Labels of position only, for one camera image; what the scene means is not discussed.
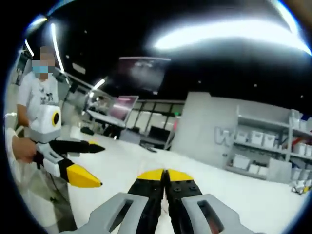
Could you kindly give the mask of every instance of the table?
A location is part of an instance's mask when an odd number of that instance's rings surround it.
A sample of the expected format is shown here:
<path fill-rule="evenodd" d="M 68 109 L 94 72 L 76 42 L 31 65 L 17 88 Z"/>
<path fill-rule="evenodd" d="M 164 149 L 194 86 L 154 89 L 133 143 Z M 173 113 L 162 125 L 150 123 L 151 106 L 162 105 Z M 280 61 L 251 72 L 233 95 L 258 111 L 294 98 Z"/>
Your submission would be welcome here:
<path fill-rule="evenodd" d="M 97 154 L 71 157 L 72 161 L 85 167 L 103 182 L 103 186 L 94 189 L 68 185 L 77 227 L 87 223 L 90 213 L 116 193 L 128 192 L 140 173 L 156 168 L 172 168 L 188 173 L 203 194 L 212 194 L 235 210 L 241 223 L 254 232 L 282 233 L 308 197 L 307 194 L 299 196 L 292 193 L 287 184 L 235 174 L 174 152 L 157 150 L 157 153 L 152 153 L 122 140 L 83 134 L 75 127 L 71 129 L 71 137 L 91 140 L 106 148 Z M 169 215 L 165 212 L 159 218 L 156 233 L 174 234 Z"/>

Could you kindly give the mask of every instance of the storage bin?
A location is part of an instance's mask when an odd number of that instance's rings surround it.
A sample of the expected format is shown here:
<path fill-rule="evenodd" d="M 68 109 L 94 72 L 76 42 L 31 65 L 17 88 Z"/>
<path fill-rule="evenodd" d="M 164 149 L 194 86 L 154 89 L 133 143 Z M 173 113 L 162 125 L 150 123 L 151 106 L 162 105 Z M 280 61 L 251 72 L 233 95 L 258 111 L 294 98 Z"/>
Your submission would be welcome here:
<path fill-rule="evenodd" d="M 243 155 L 235 154 L 233 159 L 233 166 L 246 170 L 249 165 L 249 162 L 250 162 L 249 158 Z"/>
<path fill-rule="evenodd" d="M 302 169 L 300 168 L 293 168 L 292 169 L 292 181 L 297 181 L 300 179 Z"/>
<path fill-rule="evenodd" d="M 258 174 L 258 171 L 259 171 L 259 166 L 257 165 L 254 165 L 254 164 L 251 164 L 249 166 L 249 170 L 248 170 L 250 173 L 254 173 L 254 174 Z"/>
<path fill-rule="evenodd" d="M 309 157 L 312 156 L 312 146 L 311 145 L 306 146 L 306 156 L 309 156 Z"/>
<path fill-rule="evenodd" d="M 307 122 L 305 120 L 300 120 L 300 130 L 307 131 Z"/>
<path fill-rule="evenodd" d="M 307 180 L 309 179 L 309 176 L 310 176 L 310 170 L 302 170 L 302 174 L 301 174 L 301 180 Z"/>
<path fill-rule="evenodd" d="M 238 130 L 236 134 L 236 140 L 239 142 L 246 142 L 248 133 L 242 130 Z"/>
<path fill-rule="evenodd" d="M 258 172 L 259 175 L 266 176 L 267 173 L 268 173 L 267 167 L 259 167 L 259 172 Z"/>
<path fill-rule="evenodd" d="M 296 129 L 300 128 L 300 112 L 298 110 L 291 110 L 289 119 L 292 127 Z"/>
<path fill-rule="evenodd" d="M 274 142 L 275 142 L 275 135 L 267 134 L 265 133 L 263 136 L 263 147 L 266 148 L 273 148 L 274 147 Z"/>
<path fill-rule="evenodd" d="M 294 146 L 293 152 L 299 155 L 305 155 L 307 145 L 304 143 L 298 143 Z"/>
<path fill-rule="evenodd" d="M 262 145 L 263 136 L 264 136 L 263 132 L 251 131 L 249 142 L 255 145 Z"/>

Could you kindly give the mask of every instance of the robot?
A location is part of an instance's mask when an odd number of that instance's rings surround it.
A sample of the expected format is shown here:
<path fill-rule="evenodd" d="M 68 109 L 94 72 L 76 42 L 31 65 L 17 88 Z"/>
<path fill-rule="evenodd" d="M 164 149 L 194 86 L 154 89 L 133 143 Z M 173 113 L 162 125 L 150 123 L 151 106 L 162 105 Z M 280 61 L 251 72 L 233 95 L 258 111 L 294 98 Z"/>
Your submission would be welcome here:
<path fill-rule="evenodd" d="M 175 234 L 254 234 L 239 215 L 213 195 L 203 195 L 194 179 L 173 169 L 139 175 L 128 193 L 118 193 L 90 214 L 89 222 L 62 234 L 154 234 L 164 192 Z"/>
<path fill-rule="evenodd" d="M 77 139 L 60 139 L 61 112 L 56 104 L 42 104 L 37 118 L 29 127 L 30 138 L 36 143 L 37 154 L 34 162 L 37 168 L 44 167 L 55 177 L 61 177 L 73 186 L 94 188 L 102 185 L 101 181 L 83 167 L 67 158 L 68 153 L 97 153 L 105 148 Z"/>

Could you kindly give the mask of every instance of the white t-shirt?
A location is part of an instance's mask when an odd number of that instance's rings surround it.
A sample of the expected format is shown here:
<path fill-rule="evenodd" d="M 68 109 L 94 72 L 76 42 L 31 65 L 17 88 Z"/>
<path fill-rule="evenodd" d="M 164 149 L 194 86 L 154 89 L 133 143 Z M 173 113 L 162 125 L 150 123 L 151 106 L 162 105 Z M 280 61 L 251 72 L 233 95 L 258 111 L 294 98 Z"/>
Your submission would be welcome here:
<path fill-rule="evenodd" d="M 23 78 L 19 87 L 19 95 L 17 104 L 27 108 L 27 117 L 30 122 L 33 122 L 40 105 L 48 102 L 59 102 L 58 82 L 53 75 L 48 75 L 45 81 L 39 80 L 33 72 L 28 73 Z M 25 137 L 28 137 L 28 129 L 24 130 Z"/>

